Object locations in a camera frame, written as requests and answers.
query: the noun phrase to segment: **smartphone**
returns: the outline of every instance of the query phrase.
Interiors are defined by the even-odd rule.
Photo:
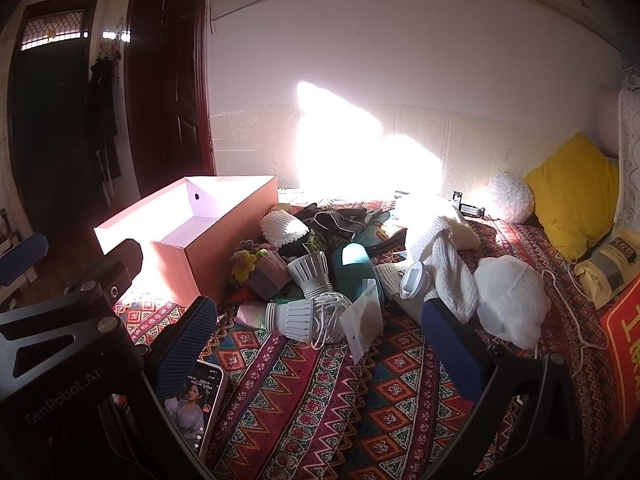
[[[180,392],[164,401],[164,408],[187,444],[203,460],[227,381],[227,374],[220,366],[198,360]]]

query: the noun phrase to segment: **white envelope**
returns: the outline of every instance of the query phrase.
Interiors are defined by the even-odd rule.
[[[382,333],[382,310],[376,280],[362,280],[363,293],[340,316],[351,357],[357,364],[375,338]]]

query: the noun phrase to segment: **yellow pillow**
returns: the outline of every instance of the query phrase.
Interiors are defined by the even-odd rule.
[[[575,134],[525,181],[546,236],[565,260],[580,258],[611,229],[618,168],[584,134]]]

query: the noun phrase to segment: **red patterned blanket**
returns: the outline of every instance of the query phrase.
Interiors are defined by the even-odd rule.
[[[551,270],[574,308],[583,337],[605,343],[593,305],[580,296],[541,230],[501,221],[477,221],[472,226],[482,245],[461,252],[472,270],[480,258],[503,254],[517,256],[539,272]],[[377,263],[395,257],[387,254]],[[560,352],[575,370],[580,362],[575,326],[546,279],[545,288],[552,309],[543,324],[541,354]],[[224,367],[230,378],[207,457],[217,478],[415,479],[464,424],[471,404],[460,398],[424,344],[420,327],[396,304],[384,306],[383,335],[364,363],[353,365],[345,343],[315,351],[283,336],[235,325],[239,301],[233,300],[240,298],[219,306],[218,329],[202,353],[202,358]],[[116,310],[132,338],[146,343],[184,311],[145,296],[120,303]],[[478,323],[474,327],[487,344],[504,343],[487,335]],[[511,350],[532,356],[513,346]],[[613,442],[613,377],[606,352],[585,352],[574,382],[588,467]],[[514,400],[479,470],[499,460],[517,407]]]

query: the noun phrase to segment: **red banner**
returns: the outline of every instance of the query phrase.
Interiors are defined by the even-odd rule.
[[[629,427],[640,405],[640,276],[622,292],[600,323],[609,335],[618,393],[619,428]]]

